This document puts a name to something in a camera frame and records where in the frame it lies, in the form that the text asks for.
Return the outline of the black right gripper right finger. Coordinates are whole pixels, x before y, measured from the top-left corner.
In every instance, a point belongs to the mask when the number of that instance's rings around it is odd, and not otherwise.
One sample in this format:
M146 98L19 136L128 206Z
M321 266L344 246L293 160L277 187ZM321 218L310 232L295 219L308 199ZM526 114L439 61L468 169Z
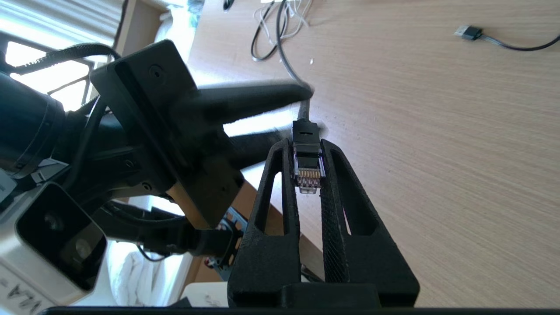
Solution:
M328 283L367 284L382 307L412 307L420 285L344 152L322 141L322 245Z

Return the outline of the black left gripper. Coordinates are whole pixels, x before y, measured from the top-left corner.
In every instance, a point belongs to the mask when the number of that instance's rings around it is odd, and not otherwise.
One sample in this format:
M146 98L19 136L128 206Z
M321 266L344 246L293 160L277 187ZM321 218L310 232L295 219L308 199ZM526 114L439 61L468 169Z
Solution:
M223 127L313 96L297 83L198 90L174 43L164 40L94 70L101 99L122 126L156 190L175 201L195 228L215 228L244 183L240 171L266 160L290 130L230 137ZM197 92L197 106L190 98Z

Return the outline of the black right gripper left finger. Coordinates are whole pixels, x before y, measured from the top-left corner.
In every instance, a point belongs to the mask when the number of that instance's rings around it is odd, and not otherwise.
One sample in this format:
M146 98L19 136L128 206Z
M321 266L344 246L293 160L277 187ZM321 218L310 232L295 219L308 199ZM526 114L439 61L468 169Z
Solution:
M277 307L282 289L301 281L300 220L293 170L292 145L290 140L284 139L269 151L247 229L227 282L231 307ZM281 175L283 234L268 235L266 220L276 174Z

